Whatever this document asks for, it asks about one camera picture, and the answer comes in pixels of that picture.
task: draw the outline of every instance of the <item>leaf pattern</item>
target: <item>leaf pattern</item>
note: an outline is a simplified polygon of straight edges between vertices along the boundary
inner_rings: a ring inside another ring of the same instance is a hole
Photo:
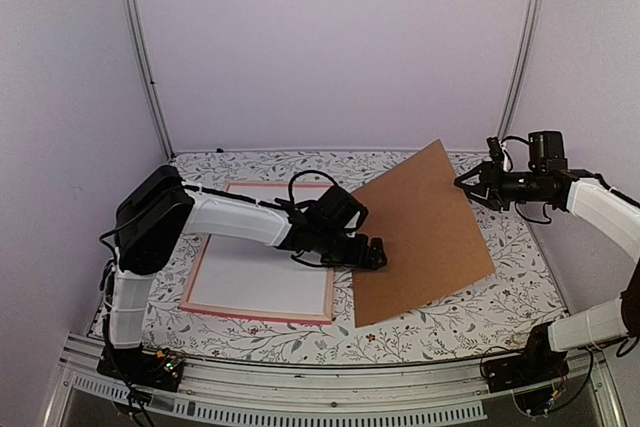
[[[354,190],[408,158],[407,152],[242,152],[179,155],[190,181],[287,181],[304,169],[332,175]],[[458,173],[483,160],[452,153]],[[513,212],[473,205],[496,273],[447,298],[394,319],[356,329],[351,273],[337,270],[330,326],[219,318],[178,308],[201,238],[183,236],[158,274],[144,320],[144,343],[199,357],[317,365],[435,362],[477,356],[491,346],[522,346],[531,328],[565,312],[527,225]],[[98,311],[91,335],[100,338]]]

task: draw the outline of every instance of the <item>cardboard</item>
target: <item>cardboard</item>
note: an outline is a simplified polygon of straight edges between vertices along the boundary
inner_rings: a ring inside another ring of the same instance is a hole
[[[471,206],[437,140],[353,194],[361,231],[382,237],[389,264],[354,271],[356,327],[422,307],[495,272]]]

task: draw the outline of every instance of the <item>white wall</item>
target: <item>white wall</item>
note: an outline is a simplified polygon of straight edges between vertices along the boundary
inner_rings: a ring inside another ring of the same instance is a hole
[[[639,127],[640,0],[544,0],[511,133],[561,130],[570,167],[601,172],[638,199]],[[578,219],[554,219],[535,233],[573,310],[624,290],[634,265],[621,249]],[[611,364],[638,425],[640,349]]]
[[[96,305],[96,237],[162,159],[121,0],[0,0],[0,39],[0,424],[32,427]]]
[[[484,148],[526,0],[139,0],[178,151]]]

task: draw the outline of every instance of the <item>metal frame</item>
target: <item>metal frame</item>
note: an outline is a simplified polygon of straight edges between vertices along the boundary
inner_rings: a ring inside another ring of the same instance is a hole
[[[541,3],[542,0],[527,1],[527,10],[524,25],[522,27],[522,36],[520,38],[520,46],[516,57],[516,65],[513,69],[511,83],[509,84],[509,90],[507,92],[507,99],[505,101],[504,110],[502,111],[502,117],[500,118],[500,124],[498,126],[498,138],[500,139],[507,135],[511,128],[511,124],[513,123],[513,117],[516,113],[518,99],[520,98],[520,92],[522,90],[522,82],[524,80],[527,63],[529,61],[529,54],[531,53],[533,34],[538,22],[538,13],[540,11]]]
[[[127,19],[129,20],[131,40],[133,42],[136,58],[138,59],[138,67],[140,69],[140,75],[142,77],[142,84],[144,85],[151,119],[153,120],[153,125],[155,127],[156,134],[158,135],[162,151],[167,159],[170,159],[175,154],[169,137],[169,130],[167,129],[167,124],[164,119],[164,114],[160,107],[158,91],[156,90],[155,82],[153,81],[151,63],[149,62],[147,47],[142,33],[142,21],[140,20],[138,1],[123,0],[123,2]]]
[[[95,371],[102,347],[97,340],[69,335],[44,427],[60,425],[71,389],[126,403],[124,384]],[[625,426],[604,356],[597,353],[596,360],[592,383],[603,425]],[[483,400],[512,395],[512,391],[490,394],[478,365],[479,359],[322,367],[189,357],[180,390],[176,394],[148,390],[153,393],[148,410],[230,426],[456,425],[485,418]],[[571,377],[583,375],[589,356],[575,352],[569,365]]]

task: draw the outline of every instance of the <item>table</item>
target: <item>table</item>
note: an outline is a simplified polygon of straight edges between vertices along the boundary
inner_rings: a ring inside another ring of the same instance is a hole
[[[410,152],[225,152],[182,154],[181,175],[208,187],[233,180],[288,181],[318,169],[347,190],[382,174]],[[458,173],[483,160],[450,153]],[[204,358],[313,365],[405,364],[464,359],[490,347],[521,347],[534,325],[562,316],[566,307],[526,223],[515,213],[473,205],[496,273],[423,308],[355,328],[351,274],[335,277],[331,326],[225,319],[178,308],[200,236],[183,236],[156,277],[144,320],[143,342]],[[90,336],[101,338],[99,309]]]

